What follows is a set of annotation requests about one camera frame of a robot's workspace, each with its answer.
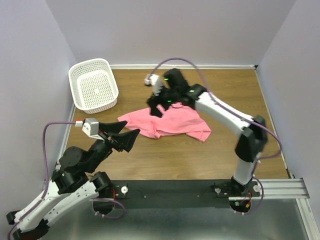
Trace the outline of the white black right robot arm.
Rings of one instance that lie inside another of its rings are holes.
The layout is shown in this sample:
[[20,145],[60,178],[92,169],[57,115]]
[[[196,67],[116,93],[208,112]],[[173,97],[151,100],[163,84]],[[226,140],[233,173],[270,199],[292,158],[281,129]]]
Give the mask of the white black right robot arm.
[[215,98],[204,86],[196,83],[189,85],[181,71],[173,68],[163,77],[149,74],[144,84],[152,87],[152,95],[147,100],[150,115],[161,118],[163,113],[158,108],[168,110],[171,105],[183,106],[205,113],[227,127],[237,137],[235,154],[237,167],[232,176],[230,191],[241,196],[248,190],[258,158],[268,142],[266,121],[262,116],[252,117]]

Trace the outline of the pink t shirt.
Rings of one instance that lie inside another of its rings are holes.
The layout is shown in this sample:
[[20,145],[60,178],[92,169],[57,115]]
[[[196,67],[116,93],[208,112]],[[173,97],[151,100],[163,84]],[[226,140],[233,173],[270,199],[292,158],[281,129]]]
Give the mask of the pink t shirt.
[[150,114],[150,108],[143,108],[123,114],[117,118],[126,121],[129,130],[140,129],[140,134],[151,139],[185,134],[205,142],[212,130],[199,114],[188,106],[175,103],[168,110],[159,107],[162,117]]

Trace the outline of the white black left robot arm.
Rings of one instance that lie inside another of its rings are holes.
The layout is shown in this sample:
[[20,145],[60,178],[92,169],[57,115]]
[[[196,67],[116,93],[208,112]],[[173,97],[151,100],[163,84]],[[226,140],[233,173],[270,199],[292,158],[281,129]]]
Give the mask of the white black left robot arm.
[[85,201],[110,203],[112,209],[124,208],[116,197],[126,195],[128,187],[115,186],[105,172],[96,172],[96,168],[113,150],[129,152],[140,130],[121,133],[127,121],[101,123],[95,118],[71,121],[70,125],[81,128],[95,142],[89,150],[72,146],[64,151],[58,160],[60,168],[45,176],[42,193],[24,209],[6,215],[12,226],[7,239],[38,240],[55,221]]

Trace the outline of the white perforated plastic basket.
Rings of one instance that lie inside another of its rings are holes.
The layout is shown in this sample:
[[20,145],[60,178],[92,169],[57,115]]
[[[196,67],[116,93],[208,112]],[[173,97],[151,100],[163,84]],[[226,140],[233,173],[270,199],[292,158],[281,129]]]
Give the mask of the white perforated plastic basket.
[[118,102],[119,89],[109,62],[94,58],[73,65],[68,79],[75,107],[87,114],[113,108]]

